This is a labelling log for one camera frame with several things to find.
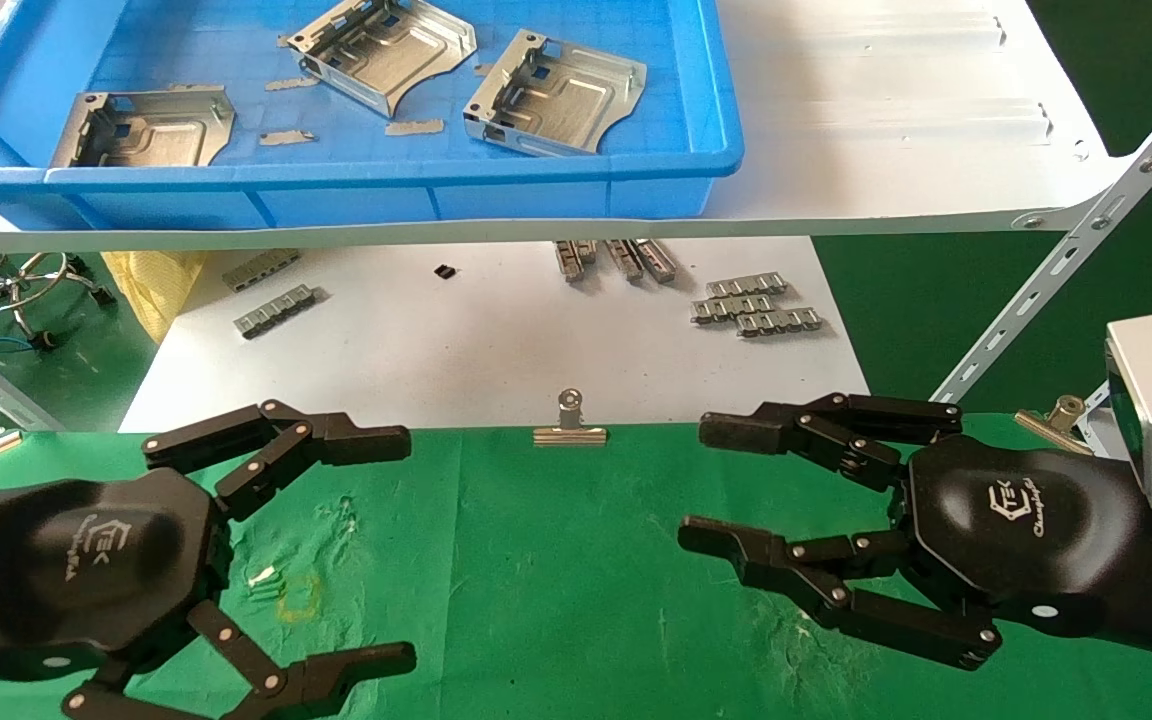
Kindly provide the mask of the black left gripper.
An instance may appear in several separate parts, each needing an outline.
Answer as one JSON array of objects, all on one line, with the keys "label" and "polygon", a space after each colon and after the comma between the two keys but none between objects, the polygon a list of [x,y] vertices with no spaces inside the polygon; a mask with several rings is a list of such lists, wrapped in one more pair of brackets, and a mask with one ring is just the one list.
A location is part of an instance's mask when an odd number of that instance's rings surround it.
[{"label": "black left gripper", "polygon": [[[147,438],[143,455],[157,470],[141,478],[0,488],[0,682],[44,682],[103,665],[61,702],[65,717],[200,719],[126,694],[132,673],[159,669],[196,634],[250,685],[223,719],[338,715],[356,685],[415,670],[414,644],[316,653],[278,667],[212,602],[227,588],[233,559],[227,520],[251,518],[316,464],[411,454],[402,425],[357,427],[348,414],[302,414],[266,400]],[[214,487],[220,514],[184,475],[236,457],[244,461]]]}]

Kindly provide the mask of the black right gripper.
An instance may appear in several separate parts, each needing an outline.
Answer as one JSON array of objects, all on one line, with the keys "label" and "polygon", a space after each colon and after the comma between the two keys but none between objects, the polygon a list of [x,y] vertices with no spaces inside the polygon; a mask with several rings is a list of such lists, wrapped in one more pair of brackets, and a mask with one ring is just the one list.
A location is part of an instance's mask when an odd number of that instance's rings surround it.
[{"label": "black right gripper", "polygon": [[[846,393],[700,420],[708,448],[799,456],[873,491],[905,477],[892,445],[931,445],[908,460],[905,501],[932,577],[1011,623],[1059,637],[1106,632],[1111,588],[1143,516],[1132,469],[973,438],[932,445],[961,432],[958,406]],[[914,544],[901,530],[788,541],[771,530],[687,515],[679,544],[723,559],[741,585],[783,596],[824,629],[888,650],[977,670],[1005,641],[987,611],[965,602],[933,609],[849,588],[850,579],[911,569]]]}]

